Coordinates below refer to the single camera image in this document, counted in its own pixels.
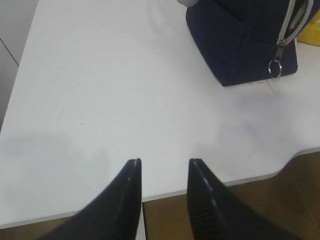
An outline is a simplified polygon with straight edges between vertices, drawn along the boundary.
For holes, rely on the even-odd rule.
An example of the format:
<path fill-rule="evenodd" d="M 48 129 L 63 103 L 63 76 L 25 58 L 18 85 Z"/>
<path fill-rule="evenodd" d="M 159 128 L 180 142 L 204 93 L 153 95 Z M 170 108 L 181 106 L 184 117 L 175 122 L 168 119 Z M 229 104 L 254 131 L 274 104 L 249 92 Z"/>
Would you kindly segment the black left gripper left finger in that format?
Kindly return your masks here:
<path fill-rule="evenodd" d="M 142 206 L 142 163 L 126 162 L 84 209 L 41 236 L 42 240 L 134 240 Z"/>

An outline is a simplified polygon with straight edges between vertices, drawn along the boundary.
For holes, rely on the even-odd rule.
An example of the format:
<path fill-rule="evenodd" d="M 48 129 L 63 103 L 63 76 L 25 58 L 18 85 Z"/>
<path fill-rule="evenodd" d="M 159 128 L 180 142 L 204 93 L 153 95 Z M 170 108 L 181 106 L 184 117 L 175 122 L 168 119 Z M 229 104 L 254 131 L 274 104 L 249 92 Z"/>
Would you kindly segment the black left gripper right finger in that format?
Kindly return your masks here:
<path fill-rule="evenodd" d="M 196 240 L 296 240 L 232 193 L 202 159 L 189 160 L 187 210 Z"/>

